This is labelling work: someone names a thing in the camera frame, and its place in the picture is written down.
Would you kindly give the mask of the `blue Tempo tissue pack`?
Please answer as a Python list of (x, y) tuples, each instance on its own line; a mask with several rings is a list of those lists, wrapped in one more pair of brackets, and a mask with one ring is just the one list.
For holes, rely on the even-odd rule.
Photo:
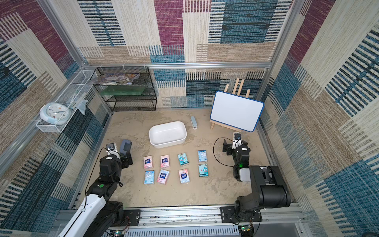
[(157, 182), (160, 183), (160, 184), (166, 184), (167, 180), (168, 180), (168, 177), (169, 177), (169, 174), (170, 174), (170, 171), (162, 169), (159, 172), (159, 175), (158, 175), (158, 178), (157, 178)]

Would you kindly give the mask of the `blue white tissue pack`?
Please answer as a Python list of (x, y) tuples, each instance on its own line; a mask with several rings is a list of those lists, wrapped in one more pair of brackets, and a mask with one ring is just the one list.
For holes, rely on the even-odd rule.
[(151, 185), (155, 182), (155, 171), (149, 170), (145, 172), (144, 184)]

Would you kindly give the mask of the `blue framed whiteboard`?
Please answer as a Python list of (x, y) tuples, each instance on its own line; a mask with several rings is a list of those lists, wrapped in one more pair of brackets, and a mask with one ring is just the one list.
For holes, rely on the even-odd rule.
[(247, 132), (253, 132), (264, 109), (261, 101), (217, 91), (210, 119)]

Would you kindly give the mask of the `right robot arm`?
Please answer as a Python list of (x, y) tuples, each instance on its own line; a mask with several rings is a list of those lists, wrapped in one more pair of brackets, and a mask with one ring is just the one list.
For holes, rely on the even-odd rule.
[(243, 222), (261, 222), (261, 210), (289, 207), (291, 196), (277, 166), (251, 166), (251, 149), (243, 140), (223, 141), (223, 152), (232, 156), (233, 175), (238, 182), (250, 184), (251, 193), (239, 196), (234, 207), (220, 208), (223, 223), (238, 225)]

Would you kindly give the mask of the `light blue unicorn tissue pack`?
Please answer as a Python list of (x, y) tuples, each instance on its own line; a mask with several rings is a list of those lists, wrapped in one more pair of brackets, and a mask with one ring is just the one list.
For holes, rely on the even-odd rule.
[(205, 163), (208, 161), (206, 150), (199, 150), (197, 152), (197, 154), (198, 154), (198, 162), (199, 163)]

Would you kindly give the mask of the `pink Tempo tissue pack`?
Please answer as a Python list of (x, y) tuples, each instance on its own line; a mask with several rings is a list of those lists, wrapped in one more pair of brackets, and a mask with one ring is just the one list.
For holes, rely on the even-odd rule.
[(169, 155), (163, 155), (160, 157), (160, 167), (170, 168)]
[(143, 162), (144, 162), (144, 169), (151, 169), (154, 167), (153, 165), (153, 157), (152, 156), (146, 156), (143, 157)]

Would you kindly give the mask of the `white storage box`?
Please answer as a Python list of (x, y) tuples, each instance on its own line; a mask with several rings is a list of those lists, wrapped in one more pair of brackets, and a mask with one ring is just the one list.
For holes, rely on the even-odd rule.
[(149, 130), (150, 143), (157, 149), (182, 144), (186, 138), (187, 130), (181, 121), (155, 125)]

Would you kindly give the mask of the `pink white tissue pack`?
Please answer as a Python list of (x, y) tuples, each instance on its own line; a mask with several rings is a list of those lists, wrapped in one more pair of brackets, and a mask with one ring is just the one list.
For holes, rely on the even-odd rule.
[(182, 169), (178, 171), (181, 184), (190, 182), (188, 169)]

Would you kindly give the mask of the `round white clock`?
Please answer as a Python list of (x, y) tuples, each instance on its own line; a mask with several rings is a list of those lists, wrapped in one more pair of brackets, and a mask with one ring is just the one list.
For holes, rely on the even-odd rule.
[(39, 116), (43, 121), (54, 125), (65, 124), (71, 115), (72, 112), (68, 107), (56, 102), (47, 103), (39, 112)]

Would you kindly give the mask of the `green board on shelf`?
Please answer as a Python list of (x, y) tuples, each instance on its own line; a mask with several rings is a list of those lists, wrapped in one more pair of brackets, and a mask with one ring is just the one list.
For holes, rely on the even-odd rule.
[(142, 95), (146, 88), (140, 86), (108, 86), (106, 89), (102, 90), (100, 94), (102, 96), (134, 96)]

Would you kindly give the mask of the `green white tissue pack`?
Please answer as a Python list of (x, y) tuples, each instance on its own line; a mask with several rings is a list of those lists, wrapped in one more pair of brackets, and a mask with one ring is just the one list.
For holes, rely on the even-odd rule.
[(199, 177), (208, 177), (209, 176), (207, 164), (198, 165), (198, 171), (199, 171)]

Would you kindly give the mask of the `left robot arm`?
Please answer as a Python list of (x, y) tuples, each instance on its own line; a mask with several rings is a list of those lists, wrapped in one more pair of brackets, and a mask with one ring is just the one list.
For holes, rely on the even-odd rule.
[(110, 198), (117, 187), (123, 186), (121, 171), (132, 164), (130, 154), (108, 151), (100, 159), (99, 177), (88, 186), (84, 201), (58, 236), (101, 237), (112, 225), (124, 223), (123, 204)]

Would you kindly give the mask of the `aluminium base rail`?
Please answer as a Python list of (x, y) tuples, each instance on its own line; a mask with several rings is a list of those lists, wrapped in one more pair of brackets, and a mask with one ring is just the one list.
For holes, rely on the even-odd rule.
[(310, 237), (300, 207), (262, 209), (237, 216), (233, 205), (198, 205), (121, 208), (115, 203), (100, 212), (94, 223), (63, 210), (50, 237), (75, 228), (99, 237)]

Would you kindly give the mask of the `colourful magazine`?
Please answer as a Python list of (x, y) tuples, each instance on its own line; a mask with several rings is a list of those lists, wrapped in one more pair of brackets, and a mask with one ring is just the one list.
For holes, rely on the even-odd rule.
[(116, 86), (125, 85), (130, 86), (133, 81), (140, 78), (140, 74), (119, 74), (119, 73), (109, 73), (101, 76), (97, 76), (94, 79), (89, 80), (89, 84), (93, 85), (106, 85), (106, 86)]

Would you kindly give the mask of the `teal cartoon tissue pack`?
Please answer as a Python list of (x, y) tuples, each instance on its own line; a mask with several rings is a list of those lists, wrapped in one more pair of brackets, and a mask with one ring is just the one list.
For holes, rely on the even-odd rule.
[(180, 166), (186, 166), (189, 164), (189, 160), (186, 153), (178, 154), (178, 161)]

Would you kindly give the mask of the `blue grey hole punch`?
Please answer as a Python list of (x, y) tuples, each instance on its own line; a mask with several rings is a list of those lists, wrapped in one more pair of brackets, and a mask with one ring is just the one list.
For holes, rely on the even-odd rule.
[(130, 154), (132, 142), (130, 140), (123, 140), (120, 146), (120, 153), (123, 155)]

